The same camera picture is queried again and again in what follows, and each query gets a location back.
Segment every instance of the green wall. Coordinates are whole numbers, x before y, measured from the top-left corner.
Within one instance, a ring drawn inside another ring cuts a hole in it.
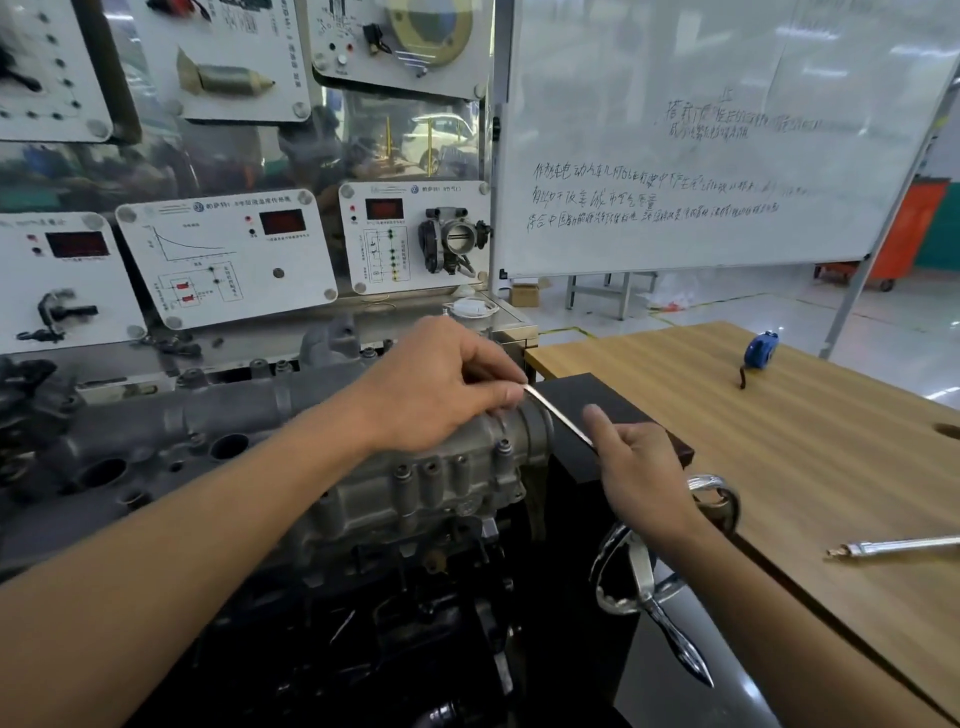
[[[953,183],[926,232],[916,265],[960,271],[960,183]]]

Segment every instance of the red digital display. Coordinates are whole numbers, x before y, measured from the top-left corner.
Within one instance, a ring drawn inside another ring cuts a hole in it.
[[[396,197],[388,200],[367,200],[368,220],[402,220],[403,200]]]
[[[303,232],[303,212],[298,209],[279,209],[276,212],[261,212],[260,224],[265,235],[281,235],[285,232]]]
[[[47,232],[47,244],[54,257],[97,257],[110,255],[102,232]]]

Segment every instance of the white car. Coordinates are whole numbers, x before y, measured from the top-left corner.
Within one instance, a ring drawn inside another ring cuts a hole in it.
[[[473,139],[470,124],[455,113],[428,113],[414,117],[414,123],[414,129],[403,135],[400,153],[430,174],[436,174],[440,168],[441,150],[444,147],[457,146]],[[428,129],[430,125],[433,126],[432,133]],[[428,136],[433,149],[433,158],[430,160],[433,168],[430,170],[427,170]]]

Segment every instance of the human hand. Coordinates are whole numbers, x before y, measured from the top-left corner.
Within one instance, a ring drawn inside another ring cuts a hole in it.
[[[494,342],[437,316],[421,319],[345,394],[370,413],[374,450],[419,452],[481,412],[517,406],[526,380]]]
[[[584,421],[600,456],[607,501],[650,548],[668,553],[709,526],[666,430],[654,423],[614,425],[595,404],[584,409]]]

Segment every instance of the tape measure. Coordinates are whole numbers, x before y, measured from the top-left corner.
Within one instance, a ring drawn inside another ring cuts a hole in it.
[[[780,337],[773,331],[764,331],[752,342],[743,354],[743,366],[740,367],[740,389],[747,388],[748,369],[766,369],[777,350]]]

